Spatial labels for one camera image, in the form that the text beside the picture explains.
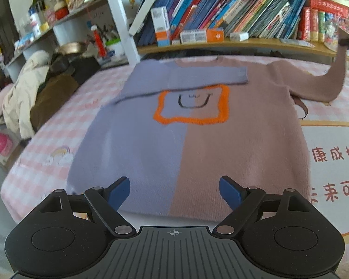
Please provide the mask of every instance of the red container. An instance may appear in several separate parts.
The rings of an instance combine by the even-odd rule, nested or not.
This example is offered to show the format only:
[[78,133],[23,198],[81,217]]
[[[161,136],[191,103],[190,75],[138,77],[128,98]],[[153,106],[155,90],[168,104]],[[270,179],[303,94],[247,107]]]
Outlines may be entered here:
[[54,6],[54,14],[56,15],[57,20],[61,20],[63,17],[69,14],[66,3],[58,2]]

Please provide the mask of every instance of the jar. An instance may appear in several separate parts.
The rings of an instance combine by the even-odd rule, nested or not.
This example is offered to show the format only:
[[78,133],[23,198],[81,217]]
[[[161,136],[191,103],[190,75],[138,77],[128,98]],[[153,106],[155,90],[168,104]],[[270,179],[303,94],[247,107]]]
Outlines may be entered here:
[[69,14],[66,2],[60,1],[57,2],[54,6],[54,14],[56,15],[57,20],[61,20]]
[[125,58],[125,52],[120,39],[114,39],[105,43],[108,56],[112,61],[120,61]]

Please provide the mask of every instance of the red book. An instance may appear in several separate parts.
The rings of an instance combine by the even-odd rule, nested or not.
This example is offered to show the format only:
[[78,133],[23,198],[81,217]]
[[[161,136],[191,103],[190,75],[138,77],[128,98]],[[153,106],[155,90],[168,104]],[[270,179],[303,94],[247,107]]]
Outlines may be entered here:
[[310,7],[303,7],[297,32],[299,40],[310,41]]
[[349,7],[331,0],[306,0],[305,6],[313,9],[340,15],[344,19],[349,18]]
[[233,30],[233,32],[241,31],[243,27],[248,23],[251,17],[255,14],[255,12],[261,7],[262,3],[265,0],[257,0],[253,7],[247,12],[244,19],[239,22],[237,27]]
[[211,13],[208,15],[208,17],[203,21],[202,25],[200,25],[199,29],[207,28],[211,23],[213,17],[216,15],[216,13],[225,6],[227,0],[221,0],[219,4],[211,11]]
[[177,28],[174,30],[174,33],[172,34],[171,40],[175,40],[175,39],[177,39],[180,36],[180,29],[182,28],[183,23],[187,19],[192,6],[198,5],[199,2],[200,2],[200,0],[193,0],[191,2],[189,7],[186,9],[185,13],[183,14],[183,16],[182,16],[182,18],[180,20],[180,23],[178,24]]

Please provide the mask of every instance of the wooden shelf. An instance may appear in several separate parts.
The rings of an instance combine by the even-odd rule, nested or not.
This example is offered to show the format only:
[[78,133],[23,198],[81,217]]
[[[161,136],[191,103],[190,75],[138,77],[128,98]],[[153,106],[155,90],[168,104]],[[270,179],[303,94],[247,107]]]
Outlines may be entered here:
[[280,49],[280,50],[290,50],[301,53],[311,53],[315,55],[323,55],[329,57],[335,57],[336,52],[328,49],[324,44],[312,42],[315,45],[314,48],[284,44],[278,39],[248,39],[243,42],[231,42],[229,39],[225,39],[222,43],[198,43],[198,44],[183,44],[183,45],[170,45],[164,47],[158,47],[156,45],[149,45],[145,47],[137,47],[138,53],[141,55],[156,52],[166,52],[175,50],[185,50],[185,49],[199,49],[199,48],[213,48],[213,47],[231,47],[231,48],[269,48],[269,49]]

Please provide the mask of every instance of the pink pillow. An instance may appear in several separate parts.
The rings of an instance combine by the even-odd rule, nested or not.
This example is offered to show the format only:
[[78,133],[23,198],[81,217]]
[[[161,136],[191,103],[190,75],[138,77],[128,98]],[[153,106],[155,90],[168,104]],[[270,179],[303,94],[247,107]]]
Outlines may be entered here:
[[3,90],[0,91],[0,115],[3,114],[3,102],[4,102],[4,98],[5,96],[8,94],[8,92],[10,91],[10,89],[12,89],[13,84],[9,84],[6,85],[5,88]]

